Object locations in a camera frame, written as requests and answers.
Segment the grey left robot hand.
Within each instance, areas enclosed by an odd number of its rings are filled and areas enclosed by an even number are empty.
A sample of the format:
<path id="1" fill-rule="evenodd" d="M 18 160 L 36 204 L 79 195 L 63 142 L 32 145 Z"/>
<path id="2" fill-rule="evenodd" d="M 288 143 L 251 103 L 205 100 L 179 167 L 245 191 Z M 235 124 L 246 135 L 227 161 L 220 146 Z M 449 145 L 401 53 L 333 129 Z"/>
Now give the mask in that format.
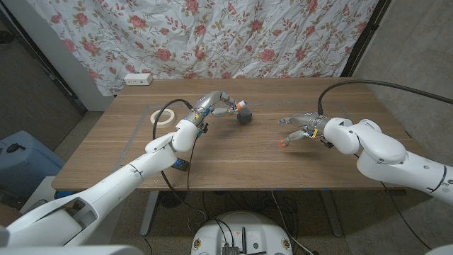
<path id="1" fill-rule="evenodd" d="M 215 108 L 218 102 L 224 102 L 229 108 Z M 193 106 L 193 109 L 185 117 L 185 120 L 190 121 L 194 125 L 199 125 L 206 116 L 210 113 L 217 118 L 233 115 L 244 108 L 243 103 L 237 103 L 232 97 L 225 94 L 224 91 L 213 91 L 202 98 Z"/>

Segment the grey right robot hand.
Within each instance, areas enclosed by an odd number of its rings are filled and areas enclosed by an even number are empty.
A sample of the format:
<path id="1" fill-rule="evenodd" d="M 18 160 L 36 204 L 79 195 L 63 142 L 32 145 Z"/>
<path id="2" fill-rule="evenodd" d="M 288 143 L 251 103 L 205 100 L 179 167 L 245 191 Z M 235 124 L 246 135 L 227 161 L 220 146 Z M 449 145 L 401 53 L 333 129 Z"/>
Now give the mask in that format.
<path id="1" fill-rule="evenodd" d="M 298 131 L 290 133 L 280 141 L 281 147 L 286 147 L 290 142 L 308 137 L 317 139 L 323 137 L 324 129 L 331 118 L 319 115 L 318 113 L 301 113 L 279 120 L 279 124 L 291 124 Z"/>

